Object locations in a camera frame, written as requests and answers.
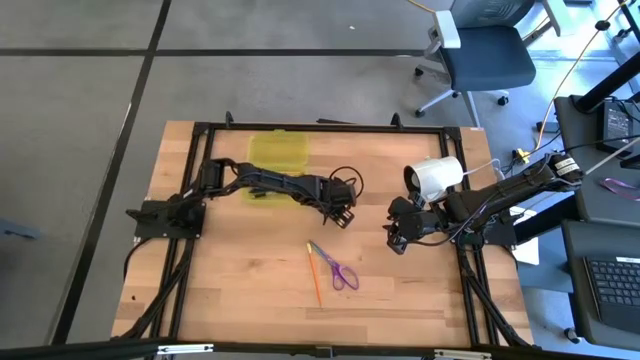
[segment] orange pencil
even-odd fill
[[[318,288],[318,274],[316,274],[316,266],[313,264],[313,257],[311,256],[311,245],[307,243],[307,250],[309,251],[309,262],[311,263],[311,272],[313,273],[313,282],[316,285],[316,295],[318,296],[318,303],[322,307],[322,299],[320,298],[320,288]]]

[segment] wooden table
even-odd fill
[[[193,122],[167,123],[148,196],[178,192]],[[463,128],[467,166],[490,160],[483,130]],[[216,131],[213,158],[247,160],[253,131]],[[403,256],[386,245],[382,225],[396,196],[406,196],[402,169],[427,156],[441,157],[438,138],[424,134],[312,132],[308,172],[328,176],[341,165],[357,168],[365,190],[347,229],[302,206],[256,206],[239,194],[210,201],[188,279],[179,339],[277,344],[468,347],[466,317],[454,248],[409,247]],[[233,178],[228,172],[226,179]],[[470,178],[473,188],[495,182],[490,167]],[[436,241],[443,234],[425,237]],[[335,291],[326,264],[316,257],[323,308],[318,307],[305,243],[312,239],[356,270],[360,289]],[[128,330],[158,291],[166,239],[150,241],[133,256],[113,326]],[[502,248],[485,247],[491,294],[521,337],[531,342],[518,275]],[[476,300],[481,339],[482,306]],[[171,299],[162,334],[167,333]]]

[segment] black keyboard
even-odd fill
[[[640,259],[589,257],[584,262],[600,321],[640,333]]]

